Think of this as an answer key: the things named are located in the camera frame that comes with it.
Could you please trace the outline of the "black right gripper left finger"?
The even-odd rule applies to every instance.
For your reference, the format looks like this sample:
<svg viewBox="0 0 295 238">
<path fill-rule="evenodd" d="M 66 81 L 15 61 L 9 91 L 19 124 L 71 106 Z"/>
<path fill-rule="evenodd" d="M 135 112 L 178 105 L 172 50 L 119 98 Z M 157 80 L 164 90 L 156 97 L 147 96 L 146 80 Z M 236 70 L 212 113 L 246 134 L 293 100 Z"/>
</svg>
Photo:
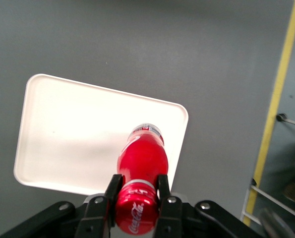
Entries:
<svg viewBox="0 0 295 238">
<path fill-rule="evenodd" d="M 110 237 L 111 227 L 115 225 L 114 206 L 122 183 L 122 175 L 113 175 L 104 194 L 91 195 L 85 199 L 86 207 L 74 235 L 76 238 Z"/>
</svg>

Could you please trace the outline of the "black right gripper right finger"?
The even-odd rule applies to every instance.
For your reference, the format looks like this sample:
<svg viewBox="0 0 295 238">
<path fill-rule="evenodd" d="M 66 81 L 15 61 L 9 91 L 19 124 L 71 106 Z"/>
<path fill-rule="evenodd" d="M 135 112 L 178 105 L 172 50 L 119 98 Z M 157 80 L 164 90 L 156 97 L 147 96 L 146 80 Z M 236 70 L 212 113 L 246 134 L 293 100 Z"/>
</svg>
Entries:
<svg viewBox="0 0 295 238">
<path fill-rule="evenodd" d="M 182 201 L 171 195 L 167 175 L 158 175 L 159 216 L 156 221 L 154 238 L 182 237 Z"/>
</svg>

